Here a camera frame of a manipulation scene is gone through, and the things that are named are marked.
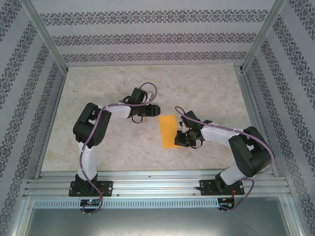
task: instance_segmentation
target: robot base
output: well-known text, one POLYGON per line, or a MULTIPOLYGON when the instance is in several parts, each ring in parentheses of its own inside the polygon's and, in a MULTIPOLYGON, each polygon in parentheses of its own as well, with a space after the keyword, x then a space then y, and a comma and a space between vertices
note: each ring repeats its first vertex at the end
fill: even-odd
MULTIPOLYGON (((92 183, 101 191, 103 197, 111 197, 113 192, 113 181, 98 181, 97 175, 91 180, 92 183)), ((70 197, 99 197, 95 189, 78 175, 75 176, 75 181, 70 184, 70 197)))
POLYGON ((234 184, 228 186, 222 192, 216 186, 215 179, 202 179, 199 181, 200 187, 197 190, 200 190, 202 196, 223 196, 223 195, 232 195, 232 190, 234 190, 234 195, 244 195, 244 187, 241 181, 237 181, 234 184))

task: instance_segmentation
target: robotic arm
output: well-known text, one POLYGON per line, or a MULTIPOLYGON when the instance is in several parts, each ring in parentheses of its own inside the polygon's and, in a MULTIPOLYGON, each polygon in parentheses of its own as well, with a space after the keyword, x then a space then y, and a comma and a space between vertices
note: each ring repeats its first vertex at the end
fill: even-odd
MULTIPOLYGON (((87 178, 98 188, 105 188, 100 186, 105 183, 101 183, 101 181, 97 182, 97 146, 102 142, 105 136, 109 121, 124 118, 132 118, 133 120, 133 116, 141 117, 142 121, 143 117, 158 116, 160 114, 160 107, 158 105, 148 104, 152 95, 152 93, 148 93, 140 88, 135 88, 131 96, 127 96, 121 100, 118 105, 109 106, 103 109, 94 134, 90 141, 86 144, 82 155, 82 166, 84 167, 84 173, 87 178)), ((101 109, 102 107, 94 103, 88 103, 74 125, 73 133, 75 134, 75 139, 78 142, 80 151, 94 129, 95 120, 97 119, 101 109)), ((79 197, 98 195, 95 189, 87 181, 85 175, 83 174, 82 169, 79 168, 75 176, 75 181, 71 182, 69 196, 79 197)))
MULTIPOLYGON (((184 115, 200 121, 192 111, 184 115)), ((199 140, 201 145, 204 141, 214 141, 231 147, 235 164, 216 175, 215 185, 220 192, 224 192, 239 180, 254 176, 271 163, 270 155, 262 144, 235 132, 236 130, 243 131, 266 144, 258 130, 252 126, 244 130, 226 131, 216 127, 216 124, 209 120, 204 121, 204 123, 211 123, 213 127, 204 126, 183 116, 181 116, 181 119, 180 125, 183 130, 177 131, 176 145, 196 148, 196 141, 199 140)))

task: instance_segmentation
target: metal extrusion bar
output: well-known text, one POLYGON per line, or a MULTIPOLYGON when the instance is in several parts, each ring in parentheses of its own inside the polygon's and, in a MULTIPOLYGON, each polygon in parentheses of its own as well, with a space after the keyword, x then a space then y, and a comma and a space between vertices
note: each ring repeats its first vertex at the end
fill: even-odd
POLYGON ((290 234, 306 236, 293 197, 279 197, 279 201, 290 234))
POLYGON ((19 211, 15 218, 11 236, 24 236, 27 232, 27 227, 31 219, 31 214, 34 206, 34 199, 22 199, 19 211))
MULTIPOLYGON (((36 209, 78 209, 85 205, 80 199, 36 199, 36 209)), ((219 207, 217 198, 186 198, 186 199, 107 199, 103 200, 102 208, 106 209, 149 209, 149 208, 205 208, 219 207)))
MULTIPOLYGON (((136 172, 98 172, 98 180, 113 181, 113 193, 109 199, 116 198, 225 198, 230 196, 201 196, 201 179, 215 179, 215 171, 136 171, 136 172)), ((31 199, 71 199, 68 196, 70 182, 74 172, 47 172, 41 178, 28 180, 24 198, 31 199)), ((272 173, 257 175, 255 188, 250 197, 291 196, 285 177, 274 177, 272 173)), ((251 186, 250 181, 243 182, 245 193, 251 186)))

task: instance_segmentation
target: beige floor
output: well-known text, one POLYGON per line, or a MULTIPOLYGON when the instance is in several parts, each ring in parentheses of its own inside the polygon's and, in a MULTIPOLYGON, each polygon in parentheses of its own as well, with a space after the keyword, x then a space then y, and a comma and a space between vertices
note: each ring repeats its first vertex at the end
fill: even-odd
MULTIPOLYGON (((250 125, 232 64, 71 67, 42 171, 77 171, 79 149, 72 128, 85 105, 118 102, 147 81, 158 88, 154 104, 160 105, 162 115, 175 114, 179 105, 201 120, 231 128, 250 125)), ((144 89, 153 91, 150 86, 144 89)), ((97 161, 100 171, 221 169, 234 158, 230 148, 213 142, 199 149, 163 149, 155 117, 141 124, 131 119, 110 122, 97 161)))

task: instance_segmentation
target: ventilation slot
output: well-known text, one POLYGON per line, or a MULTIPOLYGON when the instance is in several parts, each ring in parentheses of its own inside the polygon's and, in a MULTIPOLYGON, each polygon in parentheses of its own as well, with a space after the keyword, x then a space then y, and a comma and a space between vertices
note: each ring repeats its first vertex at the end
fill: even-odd
MULTIPOLYGON (((34 208, 71 209, 80 207, 80 199, 44 200, 37 199, 34 208)), ((190 208, 218 207, 217 198, 206 199, 104 199, 102 208, 190 208)))

